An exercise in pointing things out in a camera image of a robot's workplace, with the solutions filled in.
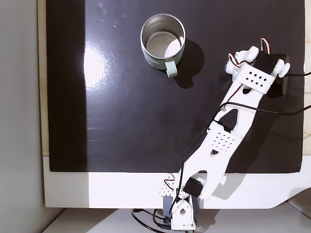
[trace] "wire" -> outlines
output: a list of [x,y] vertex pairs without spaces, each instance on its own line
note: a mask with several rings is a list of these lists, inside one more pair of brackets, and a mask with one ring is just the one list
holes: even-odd
[[172,227],[171,227],[170,225],[161,224],[161,223],[158,223],[158,222],[156,221],[156,210],[157,210],[157,209],[154,210],[154,213],[153,213],[153,215],[152,215],[152,220],[154,221],[155,225],[157,225],[158,227],[160,227],[160,228],[162,228],[162,229],[171,230]]
[[213,120],[215,119],[216,115],[218,114],[218,112],[222,109],[222,107],[225,107],[227,104],[230,104],[230,105],[236,105],[236,106],[240,106],[240,107],[243,107],[243,108],[248,108],[248,109],[252,109],[252,110],[256,110],[256,111],[260,111],[260,112],[264,112],[264,113],[271,113],[271,114],[278,114],[278,115],[284,115],[284,116],[293,116],[293,115],[297,115],[299,113],[302,113],[308,109],[311,108],[311,105],[307,106],[307,107],[304,107],[302,109],[299,109],[298,111],[296,112],[292,112],[292,113],[281,113],[281,112],[274,112],[274,111],[269,111],[269,110],[264,110],[264,109],[260,109],[260,108],[254,108],[254,107],[251,107],[251,106],[248,106],[248,105],[244,105],[244,104],[241,104],[241,103],[234,103],[234,102],[226,102],[226,103],[223,103],[222,105],[219,106],[217,112],[215,113],[214,117],[212,118]]
[[228,99],[227,102],[229,102],[229,100],[238,92],[238,90],[242,87],[242,85],[243,85],[243,84],[241,84],[241,85],[238,87],[238,89],[236,89],[236,91],[229,97],[229,99]]
[[311,72],[306,73],[306,74],[287,74],[286,76],[296,76],[296,77],[304,77],[310,75]]
[[167,187],[169,188],[169,189],[171,189],[171,190],[174,190],[170,185],[169,185],[169,183],[167,183],[167,181],[175,181],[175,180],[173,180],[173,179],[165,179],[164,180],[164,183],[167,185]]
[[154,229],[152,227],[149,227],[146,223],[142,222],[135,214],[134,214],[134,209],[131,210],[131,215],[133,216],[133,218],[140,224],[142,225],[143,227],[153,231],[153,232],[156,232],[156,233],[166,233],[166,232],[162,232],[162,231],[159,231],[157,229]]
[[[146,211],[146,210],[144,210],[144,209],[142,209],[142,211],[145,212],[145,213],[147,213],[147,214],[149,214],[149,215],[151,215],[151,216],[153,216],[153,214],[150,213],[149,211]],[[161,220],[170,219],[169,217],[159,217],[159,216],[157,216],[157,215],[156,215],[155,217],[157,217],[158,219],[161,219]]]
[[271,45],[270,45],[268,39],[265,38],[265,37],[260,39],[261,51],[264,51],[263,42],[266,43],[266,46],[267,46],[267,49],[268,49],[268,54],[271,54]]
[[171,207],[170,207],[169,214],[171,214],[171,213],[172,213],[173,206],[174,206],[174,204],[176,203],[177,198],[178,198],[178,196],[179,196],[179,192],[180,192],[180,188],[181,188],[181,181],[182,181],[183,174],[184,174],[184,164],[185,164],[185,158],[186,158],[186,156],[184,156],[184,158],[183,158],[183,162],[182,162],[182,164],[181,164],[181,171],[180,171],[179,185],[178,185],[178,189],[176,189],[176,197],[175,197],[174,201],[172,202],[172,205],[171,205]]
[[238,60],[235,58],[235,56],[232,53],[228,54],[228,58],[236,68],[240,68]]
[[244,61],[241,61],[241,62],[239,63],[239,65],[242,64],[242,63],[247,63],[247,64],[250,65],[250,66],[253,64],[252,62],[248,62],[248,61],[244,60]]

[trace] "stainless steel cup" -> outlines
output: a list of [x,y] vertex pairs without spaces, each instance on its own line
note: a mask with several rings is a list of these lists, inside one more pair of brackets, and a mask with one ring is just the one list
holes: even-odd
[[176,64],[185,48],[185,29],[169,14],[149,18],[140,33],[141,48],[147,62],[156,69],[166,70],[169,78],[177,76]]

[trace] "white plastic bracket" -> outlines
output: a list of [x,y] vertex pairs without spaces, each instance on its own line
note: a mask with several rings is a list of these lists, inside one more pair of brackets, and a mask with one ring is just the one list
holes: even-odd
[[[237,52],[235,56],[240,63],[239,67],[233,67],[230,62],[227,63],[226,72],[232,74],[233,83],[222,104],[230,101],[257,108],[262,96],[268,92],[276,76],[278,74],[284,76],[289,70],[290,65],[284,64],[282,61],[276,64],[272,74],[262,72],[248,63],[242,63],[242,61],[253,62],[258,52],[259,49],[254,46],[249,51]],[[244,89],[250,89],[250,91],[244,94]],[[233,130],[227,132],[218,122],[233,109],[238,110],[237,123]],[[199,198],[208,199],[212,195],[225,174],[231,156],[252,126],[255,114],[256,110],[232,104],[227,104],[217,113],[214,121],[208,127],[203,143],[184,163],[181,191],[190,177],[195,178],[199,171],[204,170],[207,172],[207,178],[205,182],[202,182],[203,189]],[[174,183],[175,189],[178,188],[179,180],[180,171]],[[193,209],[190,213],[192,215],[189,214],[185,218],[182,218],[179,212],[184,207],[192,208],[191,205],[192,199],[189,203],[182,199],[174,204],[172,210],[173,230],[192,230],[189,216],[193,219]]]
[[195,222],[193,218],[192,197],[189,196],[189,202],[182,199],[175,204],[172,209],[171,227],[175,231],[195,230]]

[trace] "red wire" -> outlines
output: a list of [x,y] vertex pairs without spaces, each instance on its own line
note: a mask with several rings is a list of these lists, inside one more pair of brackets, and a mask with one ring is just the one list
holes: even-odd
[[252,65],[252,63],[248,61],[241,61],[239,64],[242,64],[242,63],[247,63],[248,65]]
[[174,190],[168,183],[167,181],[175,181],[175,179],[165,179],[164,183],[167,185],[168,188],[170,188],[171,190]]
[[268,54],[271,54],[271,45],[270,45],[270,42],[267,38],[263,37],[260,39],[260,44],[261,44],[261,51],[264,51],[264,48],[263,48],[263,42],[266,42],[266,45],[267,45],[267,49],[268,49]]
[[239,63],[238,63],[238,60],[235,58],[235,56],[234,56],[232,53],[229,53],[229,54],[228,54],[228,57],[229,57],[229,60],[232,62],[232,64],[233,64],[236,68],[240,68],[240,66],[238,65],[238,64],[239,64]]
[[242,87],[243,84],[241,84],[238,89],[236,89],[236,91],[230,96],[230,98],[228,99],[227,102],[229,102],[229,100],[238,92],[238,90]]

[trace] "table surface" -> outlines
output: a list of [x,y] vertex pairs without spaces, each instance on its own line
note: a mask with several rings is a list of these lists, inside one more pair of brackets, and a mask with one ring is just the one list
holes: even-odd
[[[311,2],[306,1],[306,56],[305,70],[311,70]],[[50,172],[49,129],[47,98],[46,57],[46,5],[38,1],[39,35],[39,78],[41,131],[44,167],[45,200],[48,207],[91,207],[91,208],[161,208],[159,193],[166,173],[93,173],[93,172]],[[305,79],[305,106],[311,104],[311,80]],[[311,111],[304,113],[303,162],[301,171],[293,174],[226,174],[213,196],[202,203],[203,208],[271,208],[296,193],[311,187]],[[111,176],[120,181],[118,186]],[[141,188],[141,183],[153,184]],[[115,188],[114,198],[106,189]],[[124,190],[135,190],[127,193]]]
[[[137,216],[147,225],[154,225],[150,215],[137,213]],[[283,203],[268,210],[201,210],[196,226],[195,232],[200,233],[309,233],[311,221],[288,203]],[[130,210],[66,209],[44,231],[55,232],[150,233],[150,230],[139,225]]]

